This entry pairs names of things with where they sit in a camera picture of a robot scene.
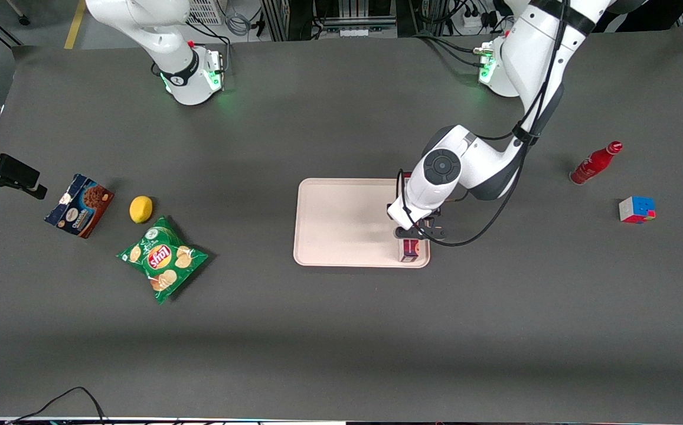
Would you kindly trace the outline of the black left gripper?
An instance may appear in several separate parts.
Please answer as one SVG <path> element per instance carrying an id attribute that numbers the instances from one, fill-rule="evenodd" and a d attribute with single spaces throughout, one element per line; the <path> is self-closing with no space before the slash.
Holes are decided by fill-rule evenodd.
<path id="1" fill-rule="evenodd" d="M 426 249 L 425 240 L 444 240 L 447 233 L 441 226 L 427 226 L 426 223 L 419 223 L 418 226 L 412 226 L 409 229 L 395 228 L 394 237 L 400 239 L 400 253 L 406 253 L 407 240 L 417 240 L 417 252 L 424 253 Z"/>

